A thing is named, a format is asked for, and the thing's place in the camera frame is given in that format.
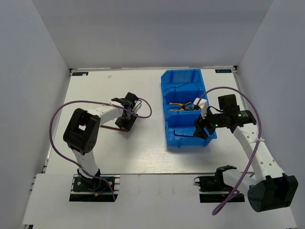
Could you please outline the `long ball-end hex key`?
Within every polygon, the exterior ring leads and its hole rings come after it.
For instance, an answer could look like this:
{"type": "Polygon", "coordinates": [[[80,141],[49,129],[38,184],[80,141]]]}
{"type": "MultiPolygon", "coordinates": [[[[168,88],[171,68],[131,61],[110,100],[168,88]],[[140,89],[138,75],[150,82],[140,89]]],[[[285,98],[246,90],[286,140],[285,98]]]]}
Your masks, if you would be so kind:
{"type": "Polygon", "coordinates": [[[105,126],[105,125],[101,125],[100,128],[108,129],[108,130],[113,130],[113,131],[126,132],[125,129],[120,129],[120,128],[111,127],[111,126],[105,126]]]}

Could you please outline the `yellow needle-nose pliers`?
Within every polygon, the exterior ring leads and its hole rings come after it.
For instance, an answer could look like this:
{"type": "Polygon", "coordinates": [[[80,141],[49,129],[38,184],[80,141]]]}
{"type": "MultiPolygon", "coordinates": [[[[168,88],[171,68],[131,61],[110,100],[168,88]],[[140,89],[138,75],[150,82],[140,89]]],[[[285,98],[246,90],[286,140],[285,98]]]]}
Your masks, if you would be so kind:
{"type": "Polygon", "coordinates": [[[182,103],[169,103],[169,105],[174,105],[174,106],[177,106],[177,107],[184,107],[184,106],[189,106],[189,107],[193,107],[192,105],[192,102],[186,102],[184,104],[182,103]]]}
{"type": "Polygon", "coordinates": [[[171,112],[182,112],[182,111],[194,111],[195,109],[193,107],[189,107],[189,106],[184,106],[184,107],[179,107],[177,109],[171,109],[171,112]]]}

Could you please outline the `large brown hex key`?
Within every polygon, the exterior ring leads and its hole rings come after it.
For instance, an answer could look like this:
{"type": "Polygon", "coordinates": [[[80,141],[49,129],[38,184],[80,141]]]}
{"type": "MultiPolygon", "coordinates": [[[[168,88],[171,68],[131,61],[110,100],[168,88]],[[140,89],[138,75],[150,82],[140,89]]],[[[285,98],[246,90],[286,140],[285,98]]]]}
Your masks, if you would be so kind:
{"type": "Polygon", "coordinates": [[[178,134],[178,133],[176,132],[176,130],[175,130],[175,129],[173,130],[173,134],[174,134],[174,136],[177,136],[177,137],[183,137],[183,138],[195,138],[195,136],[193,136],[193,135],[182,135],[182,134],[178,134]]]}

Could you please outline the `green black precision screwdriver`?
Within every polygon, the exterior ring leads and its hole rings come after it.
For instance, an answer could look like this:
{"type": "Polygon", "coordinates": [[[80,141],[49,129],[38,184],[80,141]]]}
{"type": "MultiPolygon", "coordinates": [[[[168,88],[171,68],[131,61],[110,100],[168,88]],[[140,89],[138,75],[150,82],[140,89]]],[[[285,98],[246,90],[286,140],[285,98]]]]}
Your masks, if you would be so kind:
{"type": "Polygon", "coordinates": [[[168,90],[170,90],[170,89],[176,89],[176,88],[182,87],[182,86],[184,86],[184,85],[187,85],[188,83],[189,83],[189,82],[183,83],[183,84],[181,84],[181,85],[169,87],[169,88],[167,88],[165,91],[168,91],[168,90]]]}

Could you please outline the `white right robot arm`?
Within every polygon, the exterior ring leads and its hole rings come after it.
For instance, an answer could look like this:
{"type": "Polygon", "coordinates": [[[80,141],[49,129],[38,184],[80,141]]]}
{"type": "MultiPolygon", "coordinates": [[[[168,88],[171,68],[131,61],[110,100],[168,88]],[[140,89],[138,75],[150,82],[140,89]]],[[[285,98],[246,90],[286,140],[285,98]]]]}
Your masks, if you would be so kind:
{"type": "Polygon", "coordinates": [[[276,163],[260,137],[260,125],[249,110],[240,109],[234,94],[220,96],[218,102],[218,112],[213,114],[205,99],[195,99],[193,108],[200,115],[193,135],[207,139],[217,128],[228,128],[246,153],[254,176],[242,174],[234,166],[219,167],[216,186],[220,190],[232,187],[229,198],[243,194],[256,212],[289,207],[298,187],[295,176],[288,176],[276,163]]]}

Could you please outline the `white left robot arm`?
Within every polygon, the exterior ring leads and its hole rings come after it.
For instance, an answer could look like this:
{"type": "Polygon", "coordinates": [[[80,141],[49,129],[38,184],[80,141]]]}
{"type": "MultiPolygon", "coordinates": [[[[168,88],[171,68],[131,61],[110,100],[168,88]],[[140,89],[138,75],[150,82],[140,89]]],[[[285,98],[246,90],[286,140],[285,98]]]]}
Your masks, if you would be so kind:
{"type": "Polygon", "coordinates": [[[115,125],[119,130],[131,130],[137,113],[141,108],[139,98],[132,93],[127,93],[124,98],[113,98],[114,106],[102,105],[95,109],[74,111],[63,135],[64,142],[74,153],[77,163],[81,166],[78,175],[89,190],[100,187],[101,173],[93,155],[93,148],[97,142],[98,132],[106,122],[116,119],[115,125]]]}

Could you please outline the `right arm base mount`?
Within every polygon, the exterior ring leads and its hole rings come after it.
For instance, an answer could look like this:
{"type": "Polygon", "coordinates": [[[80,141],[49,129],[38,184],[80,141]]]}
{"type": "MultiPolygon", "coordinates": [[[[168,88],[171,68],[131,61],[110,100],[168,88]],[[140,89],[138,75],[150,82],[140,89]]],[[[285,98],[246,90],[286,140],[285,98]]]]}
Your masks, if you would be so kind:
{"type": "Polygon", "coordinates": [[[215,176],[199,176],[195,177],[193,181],[199,187],[200,203],[221,203],[233,189],[228,185],[219,187],[215,176]]]}

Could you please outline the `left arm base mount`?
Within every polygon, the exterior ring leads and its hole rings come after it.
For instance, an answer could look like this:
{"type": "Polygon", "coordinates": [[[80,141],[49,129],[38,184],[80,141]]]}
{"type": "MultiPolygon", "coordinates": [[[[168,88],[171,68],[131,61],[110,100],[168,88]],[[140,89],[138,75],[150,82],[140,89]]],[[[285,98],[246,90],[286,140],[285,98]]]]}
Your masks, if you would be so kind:
{"type": "Polygon", "coordinates": [[[120,176],[103,176],[103,180],[91,181],[74,175],[70,191],[70,202],[114,202],[111,186],[115,198],[118,197],[120,187],[120,176]]]}

